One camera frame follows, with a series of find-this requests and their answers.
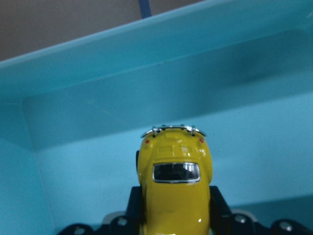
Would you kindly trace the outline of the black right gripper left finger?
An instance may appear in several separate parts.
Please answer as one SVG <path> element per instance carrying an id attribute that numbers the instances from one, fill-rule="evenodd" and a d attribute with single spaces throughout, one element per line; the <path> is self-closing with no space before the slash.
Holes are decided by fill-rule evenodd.
<path id="1" fill-rule="evenodd" d="M 98 229 L 90 225 L 71 224 L 60 232 L 60 235 L 145 235 L 144 203 L 142 187 L 132 187 L 126 211 L 115 216 L 109 223 L 102 224 Z"/>

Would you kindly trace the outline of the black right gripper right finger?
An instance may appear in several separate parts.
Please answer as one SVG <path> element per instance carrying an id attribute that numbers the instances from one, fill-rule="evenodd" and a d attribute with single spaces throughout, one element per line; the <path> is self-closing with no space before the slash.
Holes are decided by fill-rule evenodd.
<path id="1" fill-rule="evenodd" d="M 210 227 L 215 235 L 311 235 L 313 231 L 291 219 L 265 227 L 252 216 L 232 212 L 217 186 L 210 186 Z"/>

